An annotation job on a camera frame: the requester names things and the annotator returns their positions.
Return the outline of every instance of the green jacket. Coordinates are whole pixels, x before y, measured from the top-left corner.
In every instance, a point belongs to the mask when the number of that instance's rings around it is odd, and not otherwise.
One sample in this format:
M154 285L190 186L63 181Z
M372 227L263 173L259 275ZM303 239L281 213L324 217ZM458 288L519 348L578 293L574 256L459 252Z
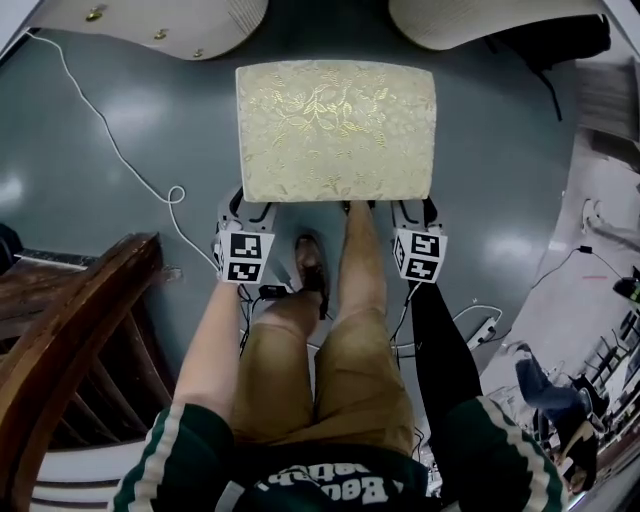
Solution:
M438 436L439 470L459 500L454 509L566 509L555 466L491 400L458 406ZM440 500L425 497L427 478L409 457L370 446L235 448L219 416L174 405L156 419L110 510L441 510Z

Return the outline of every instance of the screw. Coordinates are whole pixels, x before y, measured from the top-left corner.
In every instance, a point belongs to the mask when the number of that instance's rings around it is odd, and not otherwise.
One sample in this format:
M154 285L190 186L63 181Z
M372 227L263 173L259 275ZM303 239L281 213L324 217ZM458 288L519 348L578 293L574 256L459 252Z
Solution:
M94 8L91 9L91 11L89 11L89 14L87 14L87 17L85 18L86 21L92 22L92 21L98 21L100 18L102 18L102 13L103 11L107 8L106 5L96 5Z

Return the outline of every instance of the white cable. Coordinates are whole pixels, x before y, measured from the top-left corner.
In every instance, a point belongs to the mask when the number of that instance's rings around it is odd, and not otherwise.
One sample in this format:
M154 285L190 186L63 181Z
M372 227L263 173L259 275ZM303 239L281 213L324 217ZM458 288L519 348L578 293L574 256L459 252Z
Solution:
M75 86L76 90L78 91L78 94L80 95L80 98L82 99L82 101L84 101L87 104L87 106L91 109L91 111L95 115L97 115L100 118L100 120L102 121L102 125L104 126L105 132L107 133L107 137L109 137L109 142L111 142L111 146L113 147L113 150L115 151L116 156L118 157L118 159L122 162L122 164L129 171L131 171L131 173L138 179L138 181L149 192L151 192L151 194L153 194L153 196L158 201L160 201L160 202L162 202L162 203L164 203L164 204L169 206L169 215L171 215L171 221L173 222L173 227L176 229L176 232L178 233L178 235L180 235L180 237L185 242L187 242L187 244L189 244L198 254L200 254L200 256L202 256L205 260L207 260L207 262L215 269L216 272L220 272L220 268L218 267L216 262L213 261L209 256L207 256L196 244L194 244L191 240L189 240L187 238L187 236L182 232L180 227L178 226L178 222L176 221L176 217L175 217L175 215L173 213L173 205L174 204L180 204L187 197L187 191L184 189L184 187L182 187L180 185L174 185L173 187L171 187L169 189L169 192L167 193L166 199L164 197L162 197L160 194L158 194L153 189L153 187L151 185L149 185L145 181L145 179L138 173L138 171L136 171L133 168L133 166L129 162L127 162L125 160L125 158L122 156L122 153L120 153L120 149L118 148L118 144L116 143L116 141L115 141L115 139L113 137L113 134L111 133L111 129L109 128L109 123L107 122L107 118L96 107L94 107L93 104L87 99L87 97L85 96L84 92L82 91L82 88L80 87L80 84L78 84L78 81L71 74L71 71L69 71L69 66L67 65L67 60L65 59L64 51L62 50L62 47L58 43L55 43L55 42L51 41L50 39L46 39L44 37L39 37L39 36L34 36L33 34L31 34L29 32L25 32L25 34L28 35L29 37L31 37L32 39L37 39L38 41L42 41L44 43L48 43L48 44L50 44L52 46L55 46L58 49L58 53L60 53L60 60L62 61L62 65L64 67L65 73L67 74L67 76L73 82L73 85ZM173 193L175 191L179 192L181 195L177 199L172 199Z
M467 311L471 311L472 309L477 309L477 308L491 309L492 311L497 311L498 312L498 318L496 318L496 323L498 323L500 321L500 318L502 318L502 310L500 308L497 308L495 306L489 306L487 304L473 304L471 306L468 306L468 307L464 308L462 311L460 311L460 313L458 313L456 316L454 316L453 317L453 321L455 322L458 318L460 318L462 315L464 315Z
M467 311L471 311L472 309L477 309L477 308L490 309L492 311L497 311L498 312L498 318L496 318L496 324L500 321L500 318L502 318L502 310L500 308L497 308L495 306L489 306L488 304L473 304L471 306L468 306L468 307L464 308L456 316L454 316L453 317L453 321L455 322L458 318L460 318L462 315L464 315ZM401 348L413 347L413 346L414 346L414 342L412 341L411 343L403 343L402 345L396 345L395 349L399 350Z

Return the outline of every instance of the jacket sleeve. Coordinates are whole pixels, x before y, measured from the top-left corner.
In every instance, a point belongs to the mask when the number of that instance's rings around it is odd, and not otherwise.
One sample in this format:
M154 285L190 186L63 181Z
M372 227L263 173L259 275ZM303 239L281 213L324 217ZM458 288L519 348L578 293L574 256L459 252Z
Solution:
M108 510L180 510L216 503L228 483L233 434L217 414L174 404L147 434L140 461L120 481Z
M450 486L462 511L566 510L568 495L556 467L486 397L454 408L431 444L444 486Z

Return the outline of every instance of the wire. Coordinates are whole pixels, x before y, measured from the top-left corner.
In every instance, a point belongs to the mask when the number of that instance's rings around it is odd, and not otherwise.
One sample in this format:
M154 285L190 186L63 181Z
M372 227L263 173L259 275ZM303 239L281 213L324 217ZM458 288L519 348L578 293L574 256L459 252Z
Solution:
M407 298L404 300L404 305L402 307L402 313L400 314L400 321L398 322L398 327L396 327L396 330L394 331L393 335L391 336L391 338L389 338L389 342L393 343L393 348L396 351L396 363L398 364L398 367L400 367L400 358L398 356L398 343L397 343L397 336L398 333L400 332L400 327L402 327L402 323L404 322L404 318L405 316L407 316L407 310L409 309L409 304L411 303L411 299L413 298L413 294L416 293L416 290L418 288L420 288L420 285L422 283L419 282L418 284L416 284L413 287L413 290L409 290L409 293L407 294Z
M490 309L492 311L497 311L498 318L496 318L496 324L502 318L502 310L500 308L497 308L495 306L489 306L488 304L472 304L471 306L468 306L468 307L464 308L456 316L454 316L453 317L453 321L455 322L458 318L460 318L462 315L464 315L467 311L471 311L472 309L478 309L478 308Z
M169 192L167 193L167 197L166 198L164 198L160 194L158 194L158 192L156 192L154 190L154 188L151 185L149 185L149 183L147 183L146 180L140 175L140 173L138 173L138 171L136 171L135 168L122 156L122 153L120 152L120 149L118 148L118 144L115 141L115 138L113 137L113 134L111 133L111 128L109 128L109 123L107 122L107 118L96 107L93 106L93 103L91 103L89 101L87 96L82 91L82 88L80 87L80 84L78 84L78 81L75 79L75 77L73 76L73 74L69 70L69 66L67 65L67 60L66 60L66 58L64 56L64 51L62 50L62 47L58 43L55 43L55 42L51 41L50 39L46 39L46 38L40 37L40 36L34 36L33 34L31 34L28 31L25 32L25 34L28 35L29 37L31 37L32 39L36 39L38 41L42 41L44 43L50 44L50 45L54 46L55 48L57 48L58 53L60 54L60 60L62 61L62 66L64 67L65 73L67 74L69 79L73 82L73 85L75 86L76 90L78 91L78 94L80 95L80 98L82 99L82 101L84 101L87 104L87 106L91 109L91 111L96 116L98 116L100 118L100 120L102 121L102 125L104 126L104 129L105 129L105 132L107 134L107 137L109 138L109 142L111 142L111 146L113 147L113 150L115 151L116 156L118 157L118 159L131 172L131 174L133 174L136 177L136 179L142 184L142 186L144 186L158 201L160 201L160 202L162 202L162 203L164 203L164 204L169 206L169 215L171 216L171 221L173 222L173 227L175 228L175 230L178 233L178 235L180 235L180 238L182 238L187 244L189 244L191 246L191 248L193 250L195 250L200 256L202 256L205 260L207 260L207 262L215 269L216 273L220 272L220 267L217 265L217 263L213 259L211 259L209 256L207 256L196 244L194 244L191 240L189 240L189 238L187 238L187 236L180 229L180 226L178 226L178 222L176 221L176 217L175 217L175 215L173 213L173 205L180 204L187 197L187 191L184 189L184 187L182 187L181 185L172 186L169 189ZM180 194L179 197L173 199L174 192L179 193Z
M544 281L547 277L549 277L551 274L553 274L556 270L559 270L562 265L564 265L567 261L569 261L569 258L571 258L571 256L573 255L573 253L577 252L578 249L572 249L571 252L569 254L567 254L567 257L565 259L562 260L562 263L560 263L560 265L558 265L556 268L549 270L549 272L547 272L545 275L543 275L540 279L538 279L536 281L536 284L534 284L531 289L535 289L536 286L538 286L542 281Z
M456 316L454 316L453 317L453 321L455 322L456 320L458 320L467 311L471 311L472 309L478 309L478 308L490 309L492 311L497 311L498 312L498 318L496 318L496 324L502 318L502 310L500 308L497 308L496 306L491 306L489 304L472 304L471 306L468 306L468 307L464 308ZM403 343L402 345L397 345L397 344L394 345L394 348L396 349L396 356L397 356L398 349L406 348L406 347L413 347L413 345L414 345L413 341L411 343Z

